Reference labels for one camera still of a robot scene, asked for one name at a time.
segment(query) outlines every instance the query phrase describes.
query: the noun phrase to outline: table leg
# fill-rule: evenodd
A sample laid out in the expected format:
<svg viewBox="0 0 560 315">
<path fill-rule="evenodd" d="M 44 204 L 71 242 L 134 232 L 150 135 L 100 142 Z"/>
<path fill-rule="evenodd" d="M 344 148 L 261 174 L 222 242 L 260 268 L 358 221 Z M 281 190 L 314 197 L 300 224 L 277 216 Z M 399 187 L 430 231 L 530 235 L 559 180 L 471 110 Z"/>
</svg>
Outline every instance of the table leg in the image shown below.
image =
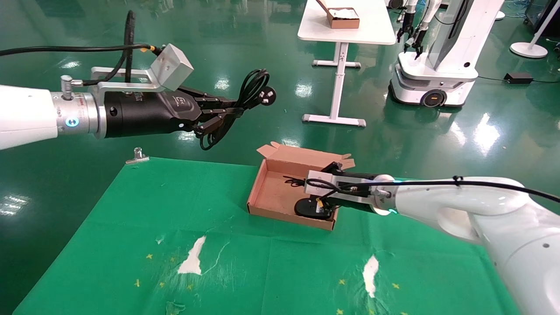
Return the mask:
<svg viewBox="0 0 560 315">
<path fill-rule="evenodd" d="M 330 107 L 330 116 L 305 114 L 302 117 L 302 120 L 304 122 L 350 124 L 360 127 L 366 126 L 366 121 L 364 119 L 338 117 L 338 110 L 340 109 L 340 98 L 342 97 L 342 85 L 344 84 L 344 69 L 347 53 L 348 43 L 341 43 L 339 46 L 339 52 L 337 53 L 337 75 L 334 79 L 333 102 Z"/>
<path fill-rule="evenodd" d="M 331 67 L 336 67 L 338 66 L 338 58 L 339 58 L 339 52 L 340 52 L 340 43 L 336 43 L 334 46 L 334 58 L 333 61 L 329 61 L 329 60 L 313 60 L 312 65 L 313 66 L 331 66 Z M 362 65 L 359 62 L 346 62 L 345 63 L 346 67 L 350 67 L 350 68 L 361 68 Z"/>
</svg>

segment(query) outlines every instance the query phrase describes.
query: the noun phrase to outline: coiled black cable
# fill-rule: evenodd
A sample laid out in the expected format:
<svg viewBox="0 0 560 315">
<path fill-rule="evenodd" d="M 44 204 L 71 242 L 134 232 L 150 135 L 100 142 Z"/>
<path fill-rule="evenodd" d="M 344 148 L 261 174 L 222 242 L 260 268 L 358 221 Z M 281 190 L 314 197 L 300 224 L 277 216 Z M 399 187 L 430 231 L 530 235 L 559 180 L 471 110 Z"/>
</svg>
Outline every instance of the coiled black cable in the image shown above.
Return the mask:
<svg viewBox="0 0 560 315">
<path fill-rule="evenodd" d="M 305 178 L 304 179 L 299 179 L 299 178 L 295 178 L 295 177 L 291 177 L 291 176 L 282 176 L 284 178 L 288 178 L 284 183 L 286 184 L 290 184 L 290 186 L 292 187 L 300 187 L 305 185 Z"/>
<path fill-rule="evenodd" d="M 260 104 L 258 100 L 259 93 L 268 84 L 270 79 L 270 74 L 266 69 L 255 69 L 245 77 L 243 84 L 241 84 L 241 89 L 239 91 L 239 98 L 234 104 L 234 108 L 243 108 L 243 110 L 251 109 Z M 235 120 L 239 118 L 243 112 L 238 115 L 226 115 L 224 117 L 222 125 L 216 129 L 214 132 L 207 134 L 205 137 L 199 133 L 200 136 L 200 148 L 204 151 L 210 150 L 215 146 L 226 133 L 230 130 L 231 126 L 234 124 Z"/>
</svg>

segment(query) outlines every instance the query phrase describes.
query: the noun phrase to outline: black power adapter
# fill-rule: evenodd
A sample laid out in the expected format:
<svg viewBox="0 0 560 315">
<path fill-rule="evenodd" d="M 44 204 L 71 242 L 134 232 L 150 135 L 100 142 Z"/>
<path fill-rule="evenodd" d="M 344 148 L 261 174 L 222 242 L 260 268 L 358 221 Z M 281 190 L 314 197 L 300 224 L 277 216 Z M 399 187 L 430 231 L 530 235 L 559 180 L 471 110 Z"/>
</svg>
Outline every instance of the black power adapter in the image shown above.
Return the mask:
<svg viewBox="0 0 560 315">
<path fill-rule="evenodd" d="M 530 84 L 533 77 L 525 72 L 510 72 L 503 77 L 509 84 Z"/>
</svg>

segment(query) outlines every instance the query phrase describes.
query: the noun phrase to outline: table foot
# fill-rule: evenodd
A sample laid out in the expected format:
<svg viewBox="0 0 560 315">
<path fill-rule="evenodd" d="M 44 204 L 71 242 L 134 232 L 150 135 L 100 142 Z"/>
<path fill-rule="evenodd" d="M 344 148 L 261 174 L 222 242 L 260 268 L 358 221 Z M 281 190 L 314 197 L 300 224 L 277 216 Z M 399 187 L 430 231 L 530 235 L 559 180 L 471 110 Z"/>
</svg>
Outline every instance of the table foot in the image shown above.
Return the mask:
<svg viewBox="0 0 560 315">
<path fill-rule="evenodd" d="M 327 60 L 313 60 L 312 65 L 313 66 L 336 67 L 336 66 L 338 66 L 338 62 L 327 61 Z M 349 62 L 349 61 L 346 61 L 346 64 L 344 64 L 344 66 L 350 67 L 350 68 L 358 68 L 358 69 L 360 69 L 362 67 L 362 65 L 359 62 Z"/>
<path fill-rule="evenodd" d="M 305 114 L 301 118 L 301 120 L 304 121 L 304 122 L 350 124 L 352 126 L 360 126 L 360 127 L 365 127 L 366 126 L 366 121 L 364 119 L 356 119 L 356 118 L 338 117 L 336 119 L 331 119 L 331 117 L 329 117 L 329 116 Z"/>
</svg>

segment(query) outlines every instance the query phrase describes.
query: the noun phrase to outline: cardboard box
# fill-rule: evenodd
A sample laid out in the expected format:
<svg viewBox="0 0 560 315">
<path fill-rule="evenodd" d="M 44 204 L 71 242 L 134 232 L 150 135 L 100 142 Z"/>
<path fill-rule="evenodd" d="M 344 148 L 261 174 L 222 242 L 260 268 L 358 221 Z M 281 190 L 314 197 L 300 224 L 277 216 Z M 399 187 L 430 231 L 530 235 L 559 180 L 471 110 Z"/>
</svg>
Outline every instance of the cardboard box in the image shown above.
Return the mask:
<svg viewBox="0 0 560 315">
<path fill-rule="evenodd" d="M 309 198 L 303 187 L 286 184 L 292 176 L 304 179 L 310 170 L 321 171 L 332 162 L 339 162 L 343 169 L 354 167 L 350 154 L 333 154 L 321 151 L 291 147 L 271 142 L 257 149 L 264 157 L 249 195 L 247 208 L 253 215 L 265 216 L 276 220 L 304 224 L 320 229 L 332 230 L 337 220 L 335 210 L 329 220 L 311 219 L 296 215 L 294 206 L 303 198 Z"/>
<path fill-rule="evenodd" d="M 329 20 L 329 25 L 331 29 L 357 29 L 360 27 L 360 17 L 353 7 L 344 8 L 329 8 L 326 6 L 325 0 L 317 0 L 321 8 L 325 10 L 326 17 Z M 331 14 L 330 10 L 352 10 L 356 14 L 357 18 L 336 18 Z"/>
</svg>

